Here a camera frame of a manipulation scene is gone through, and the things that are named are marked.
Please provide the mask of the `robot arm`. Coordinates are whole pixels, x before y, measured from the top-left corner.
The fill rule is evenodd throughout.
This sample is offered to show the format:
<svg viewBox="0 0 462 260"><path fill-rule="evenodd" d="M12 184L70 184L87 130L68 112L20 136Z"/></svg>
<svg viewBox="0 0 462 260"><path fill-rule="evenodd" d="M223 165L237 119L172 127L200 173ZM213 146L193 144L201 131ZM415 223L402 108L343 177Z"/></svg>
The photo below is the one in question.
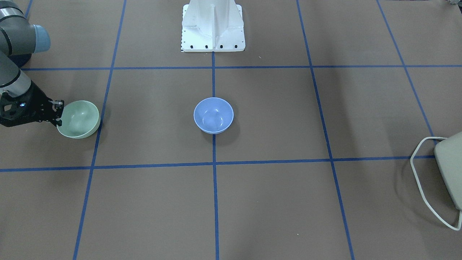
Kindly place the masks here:
<svg viewBox="0 0 462 260"><path fill-rule="evenodd" d="M12 0L1 1L1 124L5 127L32 122L61 126L63 100L49 98L11 59L11 56L48 51L51 39L40 25L30 24Z"/></svg>

